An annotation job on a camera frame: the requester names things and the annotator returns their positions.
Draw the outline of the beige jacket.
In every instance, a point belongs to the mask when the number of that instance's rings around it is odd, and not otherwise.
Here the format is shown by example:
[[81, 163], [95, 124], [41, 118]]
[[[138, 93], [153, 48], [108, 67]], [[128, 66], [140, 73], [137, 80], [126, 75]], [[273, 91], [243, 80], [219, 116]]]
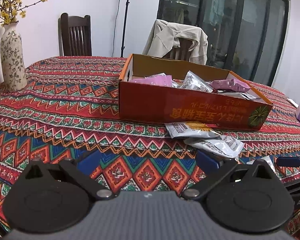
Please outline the beige jacket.
[[189, 61], [205, 65], [208, 49], [207, 35], [202, 28], [192, 25], [155, 20], [142, 53], [164, 57], [173, 48], [180, 48], [182, 39], [191, 42]]

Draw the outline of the floral ceramic vase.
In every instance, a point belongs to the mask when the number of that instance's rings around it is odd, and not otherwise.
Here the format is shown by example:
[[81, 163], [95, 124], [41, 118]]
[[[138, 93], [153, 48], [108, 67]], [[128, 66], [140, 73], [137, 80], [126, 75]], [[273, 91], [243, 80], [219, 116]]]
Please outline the floral ceramic vase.
[[5, 88], [17, 92], [27, 85], [21, 35], [17, 31], [18, 22], [4, 25], [0, 40], [0, 57]]

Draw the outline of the studio light on stand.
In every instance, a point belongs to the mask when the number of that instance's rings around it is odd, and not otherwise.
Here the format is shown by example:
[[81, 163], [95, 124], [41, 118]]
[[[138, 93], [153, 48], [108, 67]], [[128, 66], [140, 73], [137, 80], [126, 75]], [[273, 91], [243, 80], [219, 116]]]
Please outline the studio light on stand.
[[[120, 42], [120, 57], [124, 57], [124, 51], [125, 51], [125, 38], [126, 38], [126, 28], [127, 28], [127, 18], [128, 18], [128, 8], [130, 5], [130, 0], [125, 0], [125, 7], [124, 7], [124, 15], [123, 15], [123, 21], [122, 21], [122, 34], [121, 34], [121, 42]], [[121, 0], [117, 0], [117, 8], [114, 18], [114, 27], [113, 27], [113, 42], [112, 42], [112, 51], [111, 56], [113, 57], [115, 55], [116, 51], [116, 37], [117, 37], [117, 27], [118, 25], [118, 18], [120, 14], [120, 6], [121, 6]]]

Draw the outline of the purple snack packet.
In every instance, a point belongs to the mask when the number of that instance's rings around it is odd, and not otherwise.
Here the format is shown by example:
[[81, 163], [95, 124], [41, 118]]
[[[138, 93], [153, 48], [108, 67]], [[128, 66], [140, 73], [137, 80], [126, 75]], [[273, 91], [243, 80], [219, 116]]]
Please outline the purple snack packet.
[[250, 90], [250, 86], [238, 79], [214, 80], [210, 83], [214, 90], [230, 90], [233, 92], [245, 93]]
[[129, 82], [143, 85], [172, 87], [172, 76], [160, 73], [149, 77], [132, 79]]

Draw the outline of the white grey snack packet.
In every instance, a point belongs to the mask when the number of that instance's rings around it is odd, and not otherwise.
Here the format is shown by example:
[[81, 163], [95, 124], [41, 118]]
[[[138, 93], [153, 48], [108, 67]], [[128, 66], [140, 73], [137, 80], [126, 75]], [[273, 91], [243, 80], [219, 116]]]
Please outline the white grey snack packet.
[[215, 138], [187, 138], [184, 143], [193, 148], [230, 159], [236, 159], [244, 146], [240, 140], [226, 135]]

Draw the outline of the patterned red tablecloth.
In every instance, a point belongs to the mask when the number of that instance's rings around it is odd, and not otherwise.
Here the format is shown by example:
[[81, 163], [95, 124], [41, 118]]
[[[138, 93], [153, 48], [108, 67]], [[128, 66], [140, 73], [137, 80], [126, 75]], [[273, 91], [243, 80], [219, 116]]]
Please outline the patterned red tablecloth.
[[[250, 82], [273, 107], [258, 130], [220, 128], [244, 143], [237, 168], [202, 200], [185, 189], [206, 177], [196, 148], [165, 124], [122, 120], [119, 75], [127, 59], [52, 57], [29, 84], [0, 99], [2, 239], [300, 239], [300, 209], [284, 183], [300, 167], [300, 122], [286, 96]], [[90, 178], [115, 193], [92, 200], [58, 163], [99, 151]]]

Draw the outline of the white cracker packet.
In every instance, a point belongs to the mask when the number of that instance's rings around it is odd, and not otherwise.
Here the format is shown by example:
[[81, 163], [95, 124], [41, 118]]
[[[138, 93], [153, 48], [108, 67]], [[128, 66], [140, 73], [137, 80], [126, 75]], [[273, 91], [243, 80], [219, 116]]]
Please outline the white cracker packet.
[[171, 138], [216, 138], [221, 135], [211, 127], [197, 121], [166, 123]]

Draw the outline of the orange cardboard box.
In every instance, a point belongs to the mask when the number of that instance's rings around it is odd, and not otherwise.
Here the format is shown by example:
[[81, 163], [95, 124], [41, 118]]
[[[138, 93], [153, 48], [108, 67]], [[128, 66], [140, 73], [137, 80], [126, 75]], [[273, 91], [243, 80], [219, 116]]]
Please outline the orange cardboard box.
[[262, 127], [273, 103], [254, 87], [253, 99], [236, 98], [221, 93], [135, 83], [137, 78], [165, 73], [183, 80], [188, 71], [204, 81], [235, 78], [236, 73], [210, 66], [132, 54], [119, 75], [119, 116], [122, 120], [163, 124], [200, 121], [220, 128], [252, 129]]

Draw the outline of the silver snack packet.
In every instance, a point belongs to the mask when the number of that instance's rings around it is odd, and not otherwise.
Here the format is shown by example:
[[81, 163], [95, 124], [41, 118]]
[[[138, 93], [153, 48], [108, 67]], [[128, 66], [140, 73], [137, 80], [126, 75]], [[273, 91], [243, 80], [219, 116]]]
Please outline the silver snack packet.
[[179, 88], [207, 93], [213, 92], [213, 88], [209, 85], [209, 83], [204, 81], [202, 78], [200, 78], [190, 70], [187, 72], [183, 84]]

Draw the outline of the black framed glass doors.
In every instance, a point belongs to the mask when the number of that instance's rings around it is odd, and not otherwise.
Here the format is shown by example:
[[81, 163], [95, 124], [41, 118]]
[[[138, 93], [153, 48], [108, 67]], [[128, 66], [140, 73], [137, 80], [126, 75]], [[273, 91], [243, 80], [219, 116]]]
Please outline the black framed glass doors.
[[159, 0], [157, 17], [202, 28], [208, 65], [271, 86], [288, 13], [288, 0]]

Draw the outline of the dark wooden chair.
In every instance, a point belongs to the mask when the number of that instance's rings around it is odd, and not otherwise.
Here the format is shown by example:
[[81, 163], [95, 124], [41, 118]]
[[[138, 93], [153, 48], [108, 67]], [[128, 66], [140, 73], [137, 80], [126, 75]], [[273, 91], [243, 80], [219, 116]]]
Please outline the dark wooden chair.
[[91, 18], [90, 15], [60, 16], [61, 40], [64, 56], [91, 56]]

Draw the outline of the chair with beige jacket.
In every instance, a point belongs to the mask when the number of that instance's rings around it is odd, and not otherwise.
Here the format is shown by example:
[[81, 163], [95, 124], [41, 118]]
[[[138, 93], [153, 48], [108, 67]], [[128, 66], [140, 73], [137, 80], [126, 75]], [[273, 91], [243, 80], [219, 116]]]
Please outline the chair with beige jacket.
[[192, 41], [184, 38], [179, 39], [179, 47], [173, 47], [165, 56], [165, 59], [179, 60], [179, 61], [189, 61], [190, 47], [192, 46]]

